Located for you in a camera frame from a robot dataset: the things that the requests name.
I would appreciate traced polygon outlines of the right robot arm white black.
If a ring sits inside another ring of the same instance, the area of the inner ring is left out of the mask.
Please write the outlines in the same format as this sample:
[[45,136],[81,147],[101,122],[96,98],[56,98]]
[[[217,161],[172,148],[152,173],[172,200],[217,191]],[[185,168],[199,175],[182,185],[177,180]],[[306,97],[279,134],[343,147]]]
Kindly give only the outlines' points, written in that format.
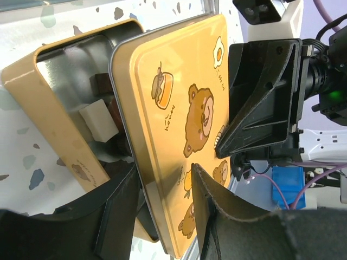
[[341,16],[315,38],[258,40],[232,44],[228,54],[229,125],[215,146],[218,158],[229,158],[236,179],[251,181],[252,161],[268,162],[274,171],[326,167],[301,185],[273,174],[275,198],[296,209],[304,193],[333,172],[346,168],[346,131],[299,129],[305,100],[332,122],[346,125],[346,28]]

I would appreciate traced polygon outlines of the dark cube chocolate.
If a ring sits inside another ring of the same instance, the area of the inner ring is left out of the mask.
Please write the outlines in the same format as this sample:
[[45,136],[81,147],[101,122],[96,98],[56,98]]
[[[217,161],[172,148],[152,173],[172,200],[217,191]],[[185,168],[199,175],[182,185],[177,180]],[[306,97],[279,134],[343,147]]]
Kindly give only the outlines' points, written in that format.
[[98,73],[90,77],[93,95],[110,95],[113,92],[111,80],[108,73]]

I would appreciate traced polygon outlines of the gold metal tin box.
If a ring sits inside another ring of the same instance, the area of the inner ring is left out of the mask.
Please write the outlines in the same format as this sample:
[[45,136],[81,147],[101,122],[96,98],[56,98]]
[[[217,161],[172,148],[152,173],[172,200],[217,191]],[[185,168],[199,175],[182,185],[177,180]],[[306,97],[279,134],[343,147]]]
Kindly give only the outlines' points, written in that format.
[[4,88],[87,192],[133,162],[124,133],[95,141],[80,115],[100,99],[112,117],[117,108],[113,92],[93,95],[90,77],[108,73],[116,45],[142,33],[137,20],[127,19],[43,45],[2,70]]

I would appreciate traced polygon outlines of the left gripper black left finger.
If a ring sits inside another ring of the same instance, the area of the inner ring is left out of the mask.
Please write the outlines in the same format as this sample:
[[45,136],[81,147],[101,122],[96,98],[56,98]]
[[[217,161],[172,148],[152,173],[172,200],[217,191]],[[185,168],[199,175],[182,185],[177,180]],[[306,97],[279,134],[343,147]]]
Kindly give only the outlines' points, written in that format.
[[1,210],[1,259],[129,259],[139,191],[129,164],[53,214]]

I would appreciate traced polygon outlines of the white cube chocolate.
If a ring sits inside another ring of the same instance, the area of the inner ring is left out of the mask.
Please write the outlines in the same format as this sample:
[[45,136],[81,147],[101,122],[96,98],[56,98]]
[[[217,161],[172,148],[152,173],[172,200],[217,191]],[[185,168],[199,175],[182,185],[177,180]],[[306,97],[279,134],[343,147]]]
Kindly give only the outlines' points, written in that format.
[[116,124],[104,102],[100,99],[79,110],[92,137],[98,142],[108,142],[119,133]]

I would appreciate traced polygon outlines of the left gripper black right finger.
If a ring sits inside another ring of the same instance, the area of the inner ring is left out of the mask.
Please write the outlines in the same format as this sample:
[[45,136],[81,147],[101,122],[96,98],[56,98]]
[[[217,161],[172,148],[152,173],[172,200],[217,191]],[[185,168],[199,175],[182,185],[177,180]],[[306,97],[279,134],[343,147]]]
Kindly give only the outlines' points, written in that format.
[[192,164],[201,259],[346,259],[346,210],[269,212]]

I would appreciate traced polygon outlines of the silver metal tin lid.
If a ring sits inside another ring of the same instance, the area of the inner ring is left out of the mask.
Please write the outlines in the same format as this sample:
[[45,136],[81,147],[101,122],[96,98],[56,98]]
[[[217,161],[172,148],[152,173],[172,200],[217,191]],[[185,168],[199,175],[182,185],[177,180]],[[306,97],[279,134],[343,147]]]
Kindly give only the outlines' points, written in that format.
[[158,237],[184,255],[196,235],[192,164],[227,187],[215,147],[229,120],[228,35],[200,15],[123,41],[109,66],[114,95]]

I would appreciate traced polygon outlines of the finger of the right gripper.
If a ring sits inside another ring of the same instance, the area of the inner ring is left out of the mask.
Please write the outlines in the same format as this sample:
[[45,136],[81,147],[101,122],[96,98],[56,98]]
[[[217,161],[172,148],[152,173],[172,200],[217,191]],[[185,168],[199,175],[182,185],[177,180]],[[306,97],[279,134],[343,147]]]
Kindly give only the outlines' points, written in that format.
[[218,158],[268,159],[287,140],[301,48],[298,38],[230,45],[229,125],[217,143]]

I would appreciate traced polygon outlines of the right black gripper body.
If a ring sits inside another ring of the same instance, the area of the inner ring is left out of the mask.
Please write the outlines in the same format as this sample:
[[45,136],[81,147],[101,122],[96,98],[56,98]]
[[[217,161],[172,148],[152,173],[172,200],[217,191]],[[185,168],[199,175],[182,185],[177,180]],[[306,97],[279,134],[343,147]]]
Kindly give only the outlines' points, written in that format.
[[299,130],[298,122],[302,116],[303,103],[305,97],[305,85],[309,67],[309,59],[312,56],[312,45],[303,44],[298,60],[297,79],[295,80],[295,88],[291,105],[290,127],[288,134],[288,152],[291,162],[301,161],[299,146]]

